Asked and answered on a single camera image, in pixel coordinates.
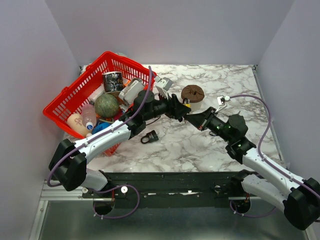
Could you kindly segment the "yellow Opel padlock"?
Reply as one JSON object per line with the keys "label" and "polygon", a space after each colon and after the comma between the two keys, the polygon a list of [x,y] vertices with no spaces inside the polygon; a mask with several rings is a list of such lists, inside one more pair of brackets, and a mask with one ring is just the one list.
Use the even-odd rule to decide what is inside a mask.
{"label": "yellow Opel padlock", "polygon": [[191,108],[190,100],[188,98],[184,98],[182,100],[182,104],[188,108]]}

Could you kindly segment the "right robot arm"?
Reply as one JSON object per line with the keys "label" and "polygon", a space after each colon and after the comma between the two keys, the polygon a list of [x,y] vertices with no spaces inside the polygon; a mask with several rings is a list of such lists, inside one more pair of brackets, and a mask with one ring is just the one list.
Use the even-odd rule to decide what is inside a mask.
{"label": "right robot arm", "polygon": [[230,183],[230,191],[241,196],[253,194],[284,213],[297,229],[306,230],[320,218],[320,184],[314,178],[305,179],[263,154],[246,138],[248,127],[243,116],[233,114],[227,122],[219,119],[214,108],[196,114],[187,114],[189,123],[200,131],[209,129],[227,142],[228,155],[261,175],[252,174]]}

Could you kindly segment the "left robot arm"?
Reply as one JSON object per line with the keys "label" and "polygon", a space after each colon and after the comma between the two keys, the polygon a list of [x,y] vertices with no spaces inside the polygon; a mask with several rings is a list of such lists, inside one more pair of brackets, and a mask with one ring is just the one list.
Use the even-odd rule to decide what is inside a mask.
{"label": "left robot arm", "polygon": [[107,149],[137,136],[148,120],[165,115],[181,121],[190,111],[175,94],[155,99],[152,92],[140,91],[129,110],[109,127],[75,142],[66,139],[59,143],[49,164],[47,185],[54,187],[50,180],[55,178],[56,186],[63,186],[66,191],[85,187],[101,198],[107,197],[111,191],[107,177],[100,170],[88,169],[88,163]]}

